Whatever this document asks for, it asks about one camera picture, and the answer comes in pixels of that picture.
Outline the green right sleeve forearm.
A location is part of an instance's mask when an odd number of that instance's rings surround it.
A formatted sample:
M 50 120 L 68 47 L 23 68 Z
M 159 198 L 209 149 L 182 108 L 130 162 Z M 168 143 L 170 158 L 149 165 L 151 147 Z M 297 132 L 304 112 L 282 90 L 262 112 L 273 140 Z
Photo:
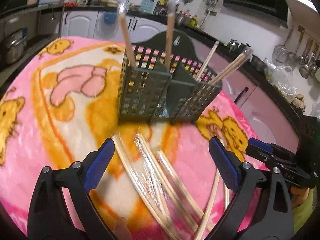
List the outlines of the green right sleeve forearm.
M 294 234 L 306 223 L 313 210 L 313 189 L 310 189 L 306 200 L 293 209 Z

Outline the person's right hand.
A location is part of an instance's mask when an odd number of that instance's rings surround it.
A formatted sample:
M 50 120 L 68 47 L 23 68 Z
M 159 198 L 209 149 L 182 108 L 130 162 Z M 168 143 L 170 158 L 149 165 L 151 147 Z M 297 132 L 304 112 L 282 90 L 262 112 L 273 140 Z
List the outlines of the person's right hand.
M 290 189 L 290 192 L 293 195 L 291 198 L 291 204 L 292 204 L 292 208 L 294 209 L 306 201 L 306 199 L 309 196 L 310 189 L 308 187 L 298 188 L 298 187 L 292 186 Z

